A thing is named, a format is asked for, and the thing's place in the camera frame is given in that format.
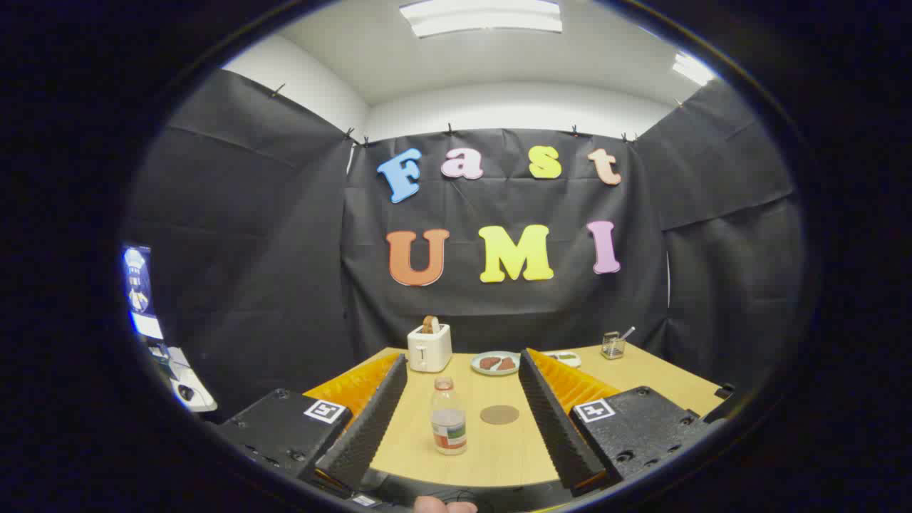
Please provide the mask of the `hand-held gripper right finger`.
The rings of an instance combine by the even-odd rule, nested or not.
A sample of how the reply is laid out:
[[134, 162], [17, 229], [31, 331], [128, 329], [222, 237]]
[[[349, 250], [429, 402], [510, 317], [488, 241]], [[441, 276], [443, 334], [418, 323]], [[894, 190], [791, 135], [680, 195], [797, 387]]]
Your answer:
[[582, 356], [573, 368], [525, 348], [519, 366], [547, 454], [574, 496], [637, 480], [723, 426], [714, 383], [639, 348]]

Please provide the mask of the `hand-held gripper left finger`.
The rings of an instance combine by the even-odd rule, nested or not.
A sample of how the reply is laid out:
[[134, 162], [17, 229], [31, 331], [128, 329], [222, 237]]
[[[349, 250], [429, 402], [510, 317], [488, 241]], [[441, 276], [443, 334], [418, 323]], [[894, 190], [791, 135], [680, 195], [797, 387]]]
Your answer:
[[273, 390], [214, 433], [267, 470], [348, 499], [361, 487], [407, 382], [407, 358], [390, 354], [309, 392]]

